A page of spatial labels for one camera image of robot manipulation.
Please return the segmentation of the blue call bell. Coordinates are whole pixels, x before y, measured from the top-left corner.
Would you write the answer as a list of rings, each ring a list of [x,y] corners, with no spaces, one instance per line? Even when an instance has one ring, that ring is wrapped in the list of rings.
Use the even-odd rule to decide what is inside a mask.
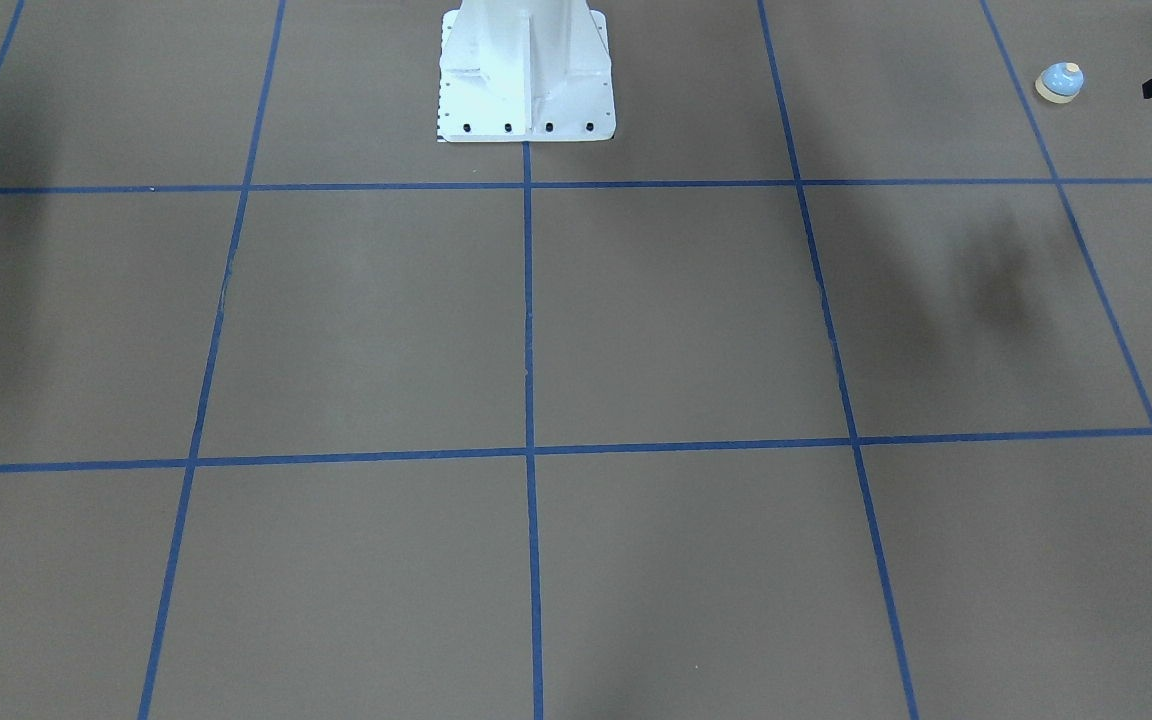
[[[1046,103],[1068,104],[1079,96],[1085,85],[1085,74],[1074,61],[1049,65],[1034,81],[1036,94]]]

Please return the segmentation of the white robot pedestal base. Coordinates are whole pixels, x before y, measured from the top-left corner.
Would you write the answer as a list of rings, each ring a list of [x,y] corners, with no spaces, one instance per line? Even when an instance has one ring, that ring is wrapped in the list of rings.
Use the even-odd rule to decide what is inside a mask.
[[[617,131],[605,14],[585,1],[462,1],[444,13],[435,141],[575,143]]]

